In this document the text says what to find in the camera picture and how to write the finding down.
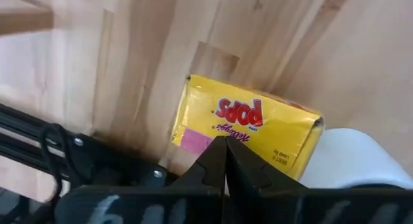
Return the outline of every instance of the yellow box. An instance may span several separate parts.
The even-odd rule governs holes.
[[[322,131],[323,118],[317,112],[260,91],[191,75],[172,142],[200,155],[216,136],[234,136],[272,166],[299,179]]]

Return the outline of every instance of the wooden surface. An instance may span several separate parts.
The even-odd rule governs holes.
[[[319,109],[413,174],[412,0],[36,1],[54,29],[0,38],[6,105],[180,173],[194,157],[170,129],[196,73]]]

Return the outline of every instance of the screw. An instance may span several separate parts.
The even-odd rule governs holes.
[[[163,173],[162,173],[161,171],[159,171],[159,170],[155,170],[155,171],[154,171],[154,176],[155,176],[156,178],[161,178],[161,177],[163,176]]]
[[[79,147],[83,146],[83,140],[79,139],[78,137],[75,138],[75,144]]]

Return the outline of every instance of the wooden board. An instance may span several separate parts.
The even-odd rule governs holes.
[[[196,73],[319,109],[413,174],[411,0],[37,1],[54,29],[0,38],[4,104],[182,173],[169,137]]]

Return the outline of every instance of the white paper towel roll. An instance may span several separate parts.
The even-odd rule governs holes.
[[[374,139],[349,128],[323,133],[299,182],[309,188],[413,188],[412,178]]]

